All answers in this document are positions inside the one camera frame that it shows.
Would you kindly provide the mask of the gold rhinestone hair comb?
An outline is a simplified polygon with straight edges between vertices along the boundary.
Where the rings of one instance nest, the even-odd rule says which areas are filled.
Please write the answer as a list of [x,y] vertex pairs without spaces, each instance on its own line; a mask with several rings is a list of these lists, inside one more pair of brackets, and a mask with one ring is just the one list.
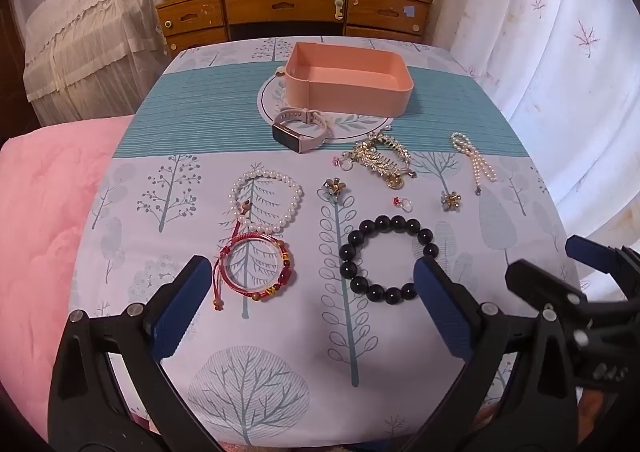
[[367,138],[341,154],[341,168],[351,170],[355,165],[377,175],[392,190],[402,189],[405,178],[415,179],[418,175],[411,168],[410,151],[387,128],[369,132]]

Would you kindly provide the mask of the pink smart watch band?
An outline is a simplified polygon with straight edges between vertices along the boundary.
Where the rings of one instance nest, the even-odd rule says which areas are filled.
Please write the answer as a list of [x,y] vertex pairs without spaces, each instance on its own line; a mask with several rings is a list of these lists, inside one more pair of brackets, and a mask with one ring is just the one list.
[[281,146],[305,154],[322,147],[328,138],[329,126],[319,111],[282,108],[273,120],[271,133]]

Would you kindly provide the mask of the pink rectangular tray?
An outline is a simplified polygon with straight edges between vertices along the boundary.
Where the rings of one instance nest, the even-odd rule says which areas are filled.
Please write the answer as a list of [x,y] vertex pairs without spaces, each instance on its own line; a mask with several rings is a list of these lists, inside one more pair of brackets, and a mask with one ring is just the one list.
[[414,88],[397,53],[316,42],[294,46],[284,84],[293,108],[390,118],[405,114]]

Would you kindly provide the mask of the wooden desk with drawers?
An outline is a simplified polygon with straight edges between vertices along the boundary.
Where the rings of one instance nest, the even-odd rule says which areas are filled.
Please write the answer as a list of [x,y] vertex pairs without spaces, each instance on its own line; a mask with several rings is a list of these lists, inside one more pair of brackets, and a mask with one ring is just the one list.
[[431,0],[165,0],[156,6],[171,56],[234,40],[292,36],[422,42]]

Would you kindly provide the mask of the tree print tablecloth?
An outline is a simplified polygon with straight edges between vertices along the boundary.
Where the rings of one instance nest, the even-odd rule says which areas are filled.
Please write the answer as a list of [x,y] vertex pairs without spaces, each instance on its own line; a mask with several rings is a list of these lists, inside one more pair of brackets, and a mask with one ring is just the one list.
[[[333,114],[329,140],[295,153],[271,134],[286,105],[277,75],[291,38],[186,50],[160,76],[113,156],[90,208],[70,287],[70,308],[111,316],[147,302],[195,255],[215,259],[235,209],[250,203],[251,228],[283,221],[290,284],[254,299],[280,271],[264,242],[235,247],[224,306],[202,303],[164,369],[219,440],[247,446],[321,446],[417,430],[458,375],[422,302],[370,302],[341,276],[338,252],[363,220],[403,216],[430,229],[438,264],[479,302],[525,316],[504,284],[526,259],[558,278],[553,255],[494,192],[497,165],[529,156],[498,108],[445,50],[411,42],[355,40],[399,54],[414,82],[407,111],[386,117]],[[341,154],[388,129],[411,154],[415,179],[392,190]],[[340,178],[337,201],[323,183]],[[462,197],[444,212],[442,192]]]

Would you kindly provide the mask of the white floral curtain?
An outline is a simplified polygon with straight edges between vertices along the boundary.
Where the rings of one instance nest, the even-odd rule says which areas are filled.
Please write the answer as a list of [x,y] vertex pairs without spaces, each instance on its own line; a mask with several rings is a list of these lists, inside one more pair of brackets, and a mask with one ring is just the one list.
[[528,222],[556,273],[617,300],[601,272],[563,258],[577,234],[639,244],[639,12],[632,0],[433,0],[432,39],[488,94],[529,156],[494,192]]

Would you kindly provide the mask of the pink blanket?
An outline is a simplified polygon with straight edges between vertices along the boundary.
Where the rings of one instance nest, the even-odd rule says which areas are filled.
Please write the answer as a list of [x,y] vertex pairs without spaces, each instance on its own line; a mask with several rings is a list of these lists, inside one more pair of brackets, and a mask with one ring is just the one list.
[[40,436],[81,235],[130,122],[43,127],[1,149],[1,383]]

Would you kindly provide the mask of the flower earring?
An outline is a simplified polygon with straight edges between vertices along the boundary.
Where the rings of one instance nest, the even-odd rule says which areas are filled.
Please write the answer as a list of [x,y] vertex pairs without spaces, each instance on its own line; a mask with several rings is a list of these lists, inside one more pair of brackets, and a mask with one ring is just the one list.
[[457,192],[444,191],[440,197],[440,202],[444,212],[458,212],[461,207],[462,197]]
[[340,178],[329,178],[323,183],[323,191],[326,192],[326,196],[333,201],[337,201],[341,194],[346,190],[346,183]]

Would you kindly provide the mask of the lace covered bed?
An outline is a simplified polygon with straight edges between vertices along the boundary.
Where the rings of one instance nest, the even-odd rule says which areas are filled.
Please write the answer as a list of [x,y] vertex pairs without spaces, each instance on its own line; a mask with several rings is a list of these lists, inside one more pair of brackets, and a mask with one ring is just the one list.
[[169,63],[163,0],[45,0],[25,26],[26,98],[43,126],[131,115]]

